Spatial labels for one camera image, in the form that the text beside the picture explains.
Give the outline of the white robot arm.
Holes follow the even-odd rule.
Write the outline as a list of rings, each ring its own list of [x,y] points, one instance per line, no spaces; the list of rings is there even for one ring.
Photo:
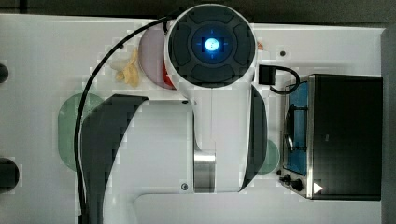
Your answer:
[[[86,210],[78,224],[135,224],[149,194],[234,193],[260,170],[265,105],[253,85],[258,44],[230,7],[182,12],[164,41],[180,101],[114,94],[81,125]]]

